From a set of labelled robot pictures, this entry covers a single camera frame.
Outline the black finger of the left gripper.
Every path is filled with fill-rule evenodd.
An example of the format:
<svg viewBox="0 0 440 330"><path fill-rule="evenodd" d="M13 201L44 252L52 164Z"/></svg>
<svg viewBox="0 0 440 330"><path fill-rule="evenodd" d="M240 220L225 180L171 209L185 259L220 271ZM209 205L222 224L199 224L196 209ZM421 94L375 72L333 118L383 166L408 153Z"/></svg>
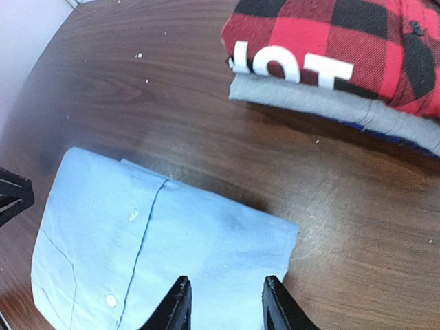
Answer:
<svg viewBox="0 0 440 330"><path fill-rule="evenodd" d="M32 181L1 168L1 226L33 204Z"/></svg>

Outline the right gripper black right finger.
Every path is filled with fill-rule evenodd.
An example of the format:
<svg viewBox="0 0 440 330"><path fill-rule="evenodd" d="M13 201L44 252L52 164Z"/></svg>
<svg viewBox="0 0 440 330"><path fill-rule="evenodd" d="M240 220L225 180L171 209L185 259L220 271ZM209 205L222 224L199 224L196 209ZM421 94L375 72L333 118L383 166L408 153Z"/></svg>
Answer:
<svg viewBox="0 0 440 330"><path fill-rule="evenodd" d="M265 330L319 330L276 276L267 276L262 293Z"/></svg>

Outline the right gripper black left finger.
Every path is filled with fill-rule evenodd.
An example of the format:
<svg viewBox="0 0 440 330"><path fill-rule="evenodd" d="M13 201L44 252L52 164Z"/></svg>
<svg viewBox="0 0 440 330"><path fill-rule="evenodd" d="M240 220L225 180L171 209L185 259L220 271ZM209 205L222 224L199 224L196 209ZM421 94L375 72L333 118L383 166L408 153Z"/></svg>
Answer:
<svg viewBox="0 0 440 330"><path fill-rule="evenodd" d="M191 309L191 283L180 276L139 330L190 330Z"/></svg>

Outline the light blue long sleeve shirt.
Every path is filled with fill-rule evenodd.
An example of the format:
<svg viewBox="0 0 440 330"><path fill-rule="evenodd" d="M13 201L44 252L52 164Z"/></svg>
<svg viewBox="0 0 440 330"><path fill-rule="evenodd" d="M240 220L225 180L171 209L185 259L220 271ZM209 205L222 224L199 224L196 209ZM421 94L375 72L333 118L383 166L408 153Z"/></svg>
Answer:
<svg viewBox="0 0 440 330"><path fill-rule="evenodd" d="M55 329L139 329L180 276L193 329L261 329L263 281L286 275L299 227L127 160L63 156L32 256Z"/></svg>

